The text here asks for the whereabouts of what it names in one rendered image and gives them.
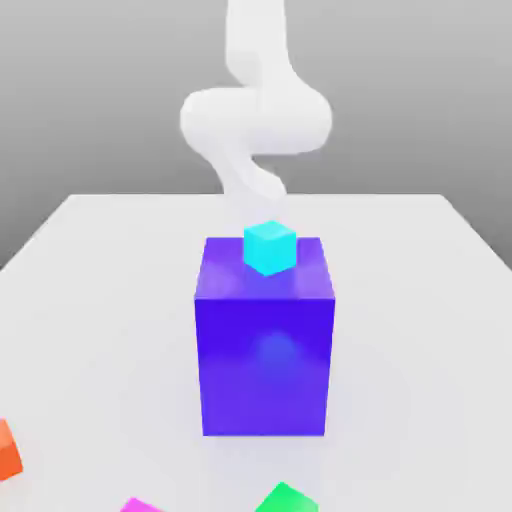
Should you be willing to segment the small cyan cube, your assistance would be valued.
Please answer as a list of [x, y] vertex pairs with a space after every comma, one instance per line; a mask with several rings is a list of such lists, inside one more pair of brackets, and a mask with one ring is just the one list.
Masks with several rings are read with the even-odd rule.
[[277, 221], [244, 229], [243, 261], [262, 274], [272, 276], [297, 263], [297, 234]]

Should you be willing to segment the small green cube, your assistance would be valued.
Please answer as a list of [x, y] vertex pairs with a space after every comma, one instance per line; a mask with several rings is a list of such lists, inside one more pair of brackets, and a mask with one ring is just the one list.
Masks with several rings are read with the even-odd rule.
[[256, 507], [255, 512], [319, 512], [319, 505], [285, 482], [280, 482]]

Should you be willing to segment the small magenta cube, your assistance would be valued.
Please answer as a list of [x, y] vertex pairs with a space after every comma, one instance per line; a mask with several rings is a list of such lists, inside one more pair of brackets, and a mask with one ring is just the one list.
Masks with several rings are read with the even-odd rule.
[[159, 508], [131, 497], [120, 509], [120, 512], [163, 512]]

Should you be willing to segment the small orange cube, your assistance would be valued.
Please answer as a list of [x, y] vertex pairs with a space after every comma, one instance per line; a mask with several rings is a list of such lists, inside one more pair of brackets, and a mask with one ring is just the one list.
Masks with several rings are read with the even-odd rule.
[[0, 419], [0, 481], [21, 473], [23, 464], [11, 429], [4, 418]]

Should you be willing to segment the large purple box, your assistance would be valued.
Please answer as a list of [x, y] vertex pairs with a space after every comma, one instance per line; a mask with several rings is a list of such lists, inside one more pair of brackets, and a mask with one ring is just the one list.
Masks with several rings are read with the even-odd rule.
[[265, 277], [239, 238], [207, 238], [194, 296], [206, 436], [321, 436], [335, 317], [322, 243]]

